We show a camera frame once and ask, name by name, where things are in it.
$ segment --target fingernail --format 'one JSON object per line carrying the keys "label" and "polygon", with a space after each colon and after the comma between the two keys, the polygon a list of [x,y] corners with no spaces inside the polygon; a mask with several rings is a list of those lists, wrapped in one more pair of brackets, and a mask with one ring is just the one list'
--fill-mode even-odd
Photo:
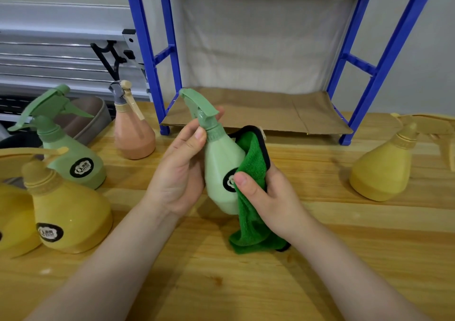
{"label": "fingernail", "polygon": [[237,186],[243,186],[247,182],[247,178],[243,173],[236,173],[234,175],[234,182]]}
{"label": "fingernail", "polygon": [[204,129],[202,127],[198,127],[196,129],[196,133],[194,134],[194,137],[199,140],[200,138],[202,138],[202,135],[204,134]]}

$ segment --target left hand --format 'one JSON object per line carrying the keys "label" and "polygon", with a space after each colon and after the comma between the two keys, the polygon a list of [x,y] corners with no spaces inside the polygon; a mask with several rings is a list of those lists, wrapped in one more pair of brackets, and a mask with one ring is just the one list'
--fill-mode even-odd
{"label": "left hand", "polygon": [[[224,114],[223,108],[217,120]],[[168,147],[142,200],[163,207],[179,217],[197,202],[205,187],[204,157],[198,154],[205,145],[207,133],[197,119],[188,123]]]}

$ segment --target gray spray head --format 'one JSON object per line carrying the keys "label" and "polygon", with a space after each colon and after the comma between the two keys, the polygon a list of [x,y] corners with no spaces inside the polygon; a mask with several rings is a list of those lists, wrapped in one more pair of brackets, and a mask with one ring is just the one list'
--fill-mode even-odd
{"label": "gray spray head", "polygon": [[123,91],[122,86],[120,86],[120,82],[111,82],[109,85],[109,89],[114,94],[114,102],[116,104],[126,104],[127,100],[123,97],[125,91]]}

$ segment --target green microfiber towel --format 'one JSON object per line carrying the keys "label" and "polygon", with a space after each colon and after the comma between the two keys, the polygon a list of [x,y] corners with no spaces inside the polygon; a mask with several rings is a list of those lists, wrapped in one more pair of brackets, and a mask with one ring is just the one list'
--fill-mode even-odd
{"label": "green microfiber towel", "polygon": [[[267,190],[265,174],[270,168],[270,158],[265,147],[264,137],[259,128],[246,126],[229,135],[245,152],[246,156],[237,171],[250,175],[258,185]],[[253,205],[243,195],[237,186],[238,218],[240,230],[229,237],[229,242],[237,254],[252,253],[255,251],[278,250],[284,251],[290,244],[274,234],[259,217]]]}

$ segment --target spray bottle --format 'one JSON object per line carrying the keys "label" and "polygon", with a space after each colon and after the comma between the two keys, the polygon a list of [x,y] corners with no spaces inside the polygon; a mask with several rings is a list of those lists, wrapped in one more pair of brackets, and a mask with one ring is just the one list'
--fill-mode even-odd
{"label": "spray bottle", "polygon": [[[88,187],[63,179],[57,171],[47,168],[46,162],[34,159],[30,152],[36,153],[29,148],[0,150],[0,169],[9,169],[15,176],[22,175],[33,200],[34,231],[38,231],[41,242],[74,254],[99,244],[112,226],[109,201]],[[30,207],[28,210],[28,225],[21,228],[27,233],[31,231]]]}
{"label": "spray bottle", "polygon": [[245,152],[225,132],[215,116],[219,113],[200,93],[184,88],[180,96],[193,118],[207,132],[205,145],[205,183],[207,194],[228,215],[238,215],[234,174],[245,158]]}
{"label": "spray bottle", "polygon": [[[53,121],[59,113],[93,117],[71,104],[70,100],[65,97],[69,91],[70,88],[67,85],[59,85],[46,91],[26,107],[17,123],[9,130],[36,128],[44,148],[68,147],[70,151],[55,159],[49,167],[55,169],[67,180],[96,189],[106,178],[103,161],[94,151],[65,134],[63,129]],[[27,124],[29,116],[32,117],[32,120]]]}
{"label": "spray bottle", "polygon": [[127,159],[141,159],[155,150],[155,132],[145,120],[131,94],[131,82],[112,82],[117,116],[115,120],[115,146]]}
{"label": "spray bottle", "polygon": [[452,139],[455,118],[441,115],[392,114],[404,127],[389,141],[363,155],[354,163],[351,186],[361,195],[375,201],[386,201],[400,194],[408,185],[412,149],[418,135],[427,134],[440,147],[441,156],[455,171]]}
{"label": "spray bottle", "polygon": [[[20,168],[34,154],[50,157],[62,155],[68,149],[5,148],[0,150],[0,180],[21,175]],[[35,228],[33,199],[25,190],[0,183],[0,256],[14,258],[24,255],[41,244]]]}

